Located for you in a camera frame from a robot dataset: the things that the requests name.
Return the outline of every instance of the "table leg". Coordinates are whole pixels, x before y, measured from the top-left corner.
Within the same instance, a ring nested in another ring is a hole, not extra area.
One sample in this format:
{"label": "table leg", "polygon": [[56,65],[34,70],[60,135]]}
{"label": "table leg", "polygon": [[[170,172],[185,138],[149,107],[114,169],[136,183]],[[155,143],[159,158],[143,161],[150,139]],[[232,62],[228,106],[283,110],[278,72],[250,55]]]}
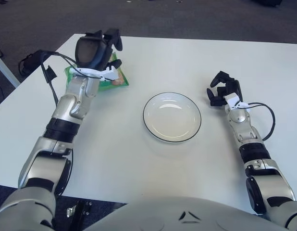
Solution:
{"label": "table leg", "polygon": [[4,74],[4,76],[12,83],[12,85],[17,88],[20,85],[18,79],[13,75],[13,73],[9,70],[9,68],[4,64],[4,62],[0,58],[0,71]]}

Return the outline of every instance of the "robot forearm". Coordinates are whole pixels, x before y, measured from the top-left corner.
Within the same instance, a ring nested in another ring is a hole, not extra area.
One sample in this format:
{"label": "robot forearm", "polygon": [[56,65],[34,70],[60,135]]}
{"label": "robot forearm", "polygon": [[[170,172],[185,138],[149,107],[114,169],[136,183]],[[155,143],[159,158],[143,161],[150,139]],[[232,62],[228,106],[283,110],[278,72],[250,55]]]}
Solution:
{"label": "robot forearm", "polygon": [[234,139],[244,161],[251,207],[258,214],[266,214],[272,222],[297,231],[294,193],[276,162],[271,159],[258,131],[251,125],[249,105],[242,100],[238,81],[220,72],[211,87],[219,82],[226,85],[217,89],[218,96],[214,96],[209,89],[207,93],[212,106],[225,105]]}
{"label": "robot forearm", "polygon": [[93,72],[84,75],[78,68],[69,83],[45,133],[38,138],[23,166],[19,189],[0,208],[0,230],[53,230],[55,196],[63,192],[67,183],[71,167],[67,157],[73,149],[74,137],[98,91],[99,79],[113,72],[108,63],[112,45],[119,51],[123,48],[117,29],[109,29],[104,35],[102,31],[87,34],[77,42],[78,67]]}
{"label": "robot forearm", "polygon": [[0,208],[0,230],[53,230],[55,196],[64,190],[71,166],[67,156],[98,86],[98,79],[72,79],[23,166],[19,189]]}

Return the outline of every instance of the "white bracket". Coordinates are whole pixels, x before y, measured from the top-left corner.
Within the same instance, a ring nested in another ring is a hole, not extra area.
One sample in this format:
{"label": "white bracket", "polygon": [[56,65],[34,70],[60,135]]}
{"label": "white bracket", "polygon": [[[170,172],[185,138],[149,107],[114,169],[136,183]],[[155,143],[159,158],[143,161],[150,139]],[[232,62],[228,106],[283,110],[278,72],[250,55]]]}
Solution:
{"label": "white bracket", "polygon": [[250,105],[245,102],[241,102],[239,96],[236,93],[226,95],[224,99],[227,102],[227,105],[230,110],[234,110],[237,108],[247,108],[247,112],[250,112],[250,108],[248,108],[250,107]]}
{"label": "white bracket", "polygon": [[[79,71],[81,74],[84,74],[89,77],[93,78],[100,78],[101,81],[113,81],[119,78],[119,74],[117,69],[114,68],[114,66],[106,68],[104,71],[97,71],[94,69],[89,68],[76,68],[77,71]],[[75,69],[70,68],[70,73],[73,75],[79,75]]]}

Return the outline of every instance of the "black bracket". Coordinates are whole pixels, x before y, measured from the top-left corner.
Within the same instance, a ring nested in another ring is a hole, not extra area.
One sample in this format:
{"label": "black bracket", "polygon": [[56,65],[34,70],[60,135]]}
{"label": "black bracket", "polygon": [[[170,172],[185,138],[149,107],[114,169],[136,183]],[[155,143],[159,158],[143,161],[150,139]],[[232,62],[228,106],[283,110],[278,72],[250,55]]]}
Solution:
{"label": "black bracket", "polygon": [[92,203],[86,200],[80,200],[74,208],[73,220],[68,231],[81,231],[85,216],[90,214]]}

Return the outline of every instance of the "robotic hand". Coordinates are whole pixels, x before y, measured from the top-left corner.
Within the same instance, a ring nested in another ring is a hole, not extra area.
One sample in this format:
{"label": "robotic hand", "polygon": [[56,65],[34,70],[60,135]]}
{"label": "robotic hand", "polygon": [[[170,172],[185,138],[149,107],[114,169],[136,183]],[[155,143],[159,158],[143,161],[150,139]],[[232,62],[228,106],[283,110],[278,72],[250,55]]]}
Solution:
{"label": "robotic hand", "polygon": [[[87,34],[78,41],[75,76],[20,173],[19,189],[0,208],[0,231],[54,230],[55,196],[63,192],[68,182],[73,139],[101,77],[110,77],[110,67],[120,65],[108,63],[112,45],[122,50],[120,34],[115,29],[104,35],[101,31]],[[207,90],[210,104],[225,105],[245,163],[251,206],[272,222],[208,200],[170,197],[128,204],[86,231],[297,231],[297,201],[259,133],[251,126],[249,106],[243,102],[239,82],[220,72],[210,86],[220,82],[225,87],[217,88],[218,96]]]}
{"label": "robotic hand", "polygon": [[108,63],[113,45],[118,51],[123,49],[118,29],[86,34],[77,42],[77,71],[21,170],[18,190],[0,208],[0,230],[53,230],[55,196],[64,191],[69,179],[73,139],[99,81],[121,64],[120,60]]}
{"label": "robotic hand", "polygon": [[210,87],[220,82],[218,96],[210,89],[211,106],[225,105],[234,139],[245,164],[247,192],[253,210],[267,215],[272,222],[297,231],[297,201],[276,162],[270,158],[258,131],[251,125],[249,105],[243,102],[239,82],[225,72],[219,72]]}

